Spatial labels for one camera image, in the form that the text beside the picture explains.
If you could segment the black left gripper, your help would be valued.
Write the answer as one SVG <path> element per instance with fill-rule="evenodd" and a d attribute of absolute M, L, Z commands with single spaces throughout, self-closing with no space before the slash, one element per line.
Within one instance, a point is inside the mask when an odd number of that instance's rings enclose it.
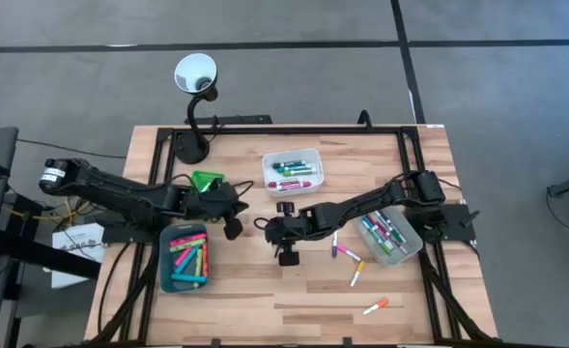
<path fill-rule="evenodd" d="M 249 205 L 239 200 L 234 186 L 222 183 L 218 187 L 195 196 L 194 216 L 199 219 L 223 218 L 224 234 L 227 240 L 234 241 L 243 231 L 237 214 L 246 210 Z"/>

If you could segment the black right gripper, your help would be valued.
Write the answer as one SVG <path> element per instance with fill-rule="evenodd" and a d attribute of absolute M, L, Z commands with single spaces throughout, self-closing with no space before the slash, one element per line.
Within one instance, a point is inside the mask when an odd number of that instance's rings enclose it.
<path fill-rule="evenodd" d="M 289 201 L 277 202 L 276 211 L 283 217 L 273 217 L 268 220 L 264 227 L 266 241 L 272 245 L 279 245 L 277 259 L 280 267 L 297 266 L 299 252 L 293 249 L 293 243 L 315 239 L 311 217 L 305 214 L 292 217 L 295 204 Z"/>

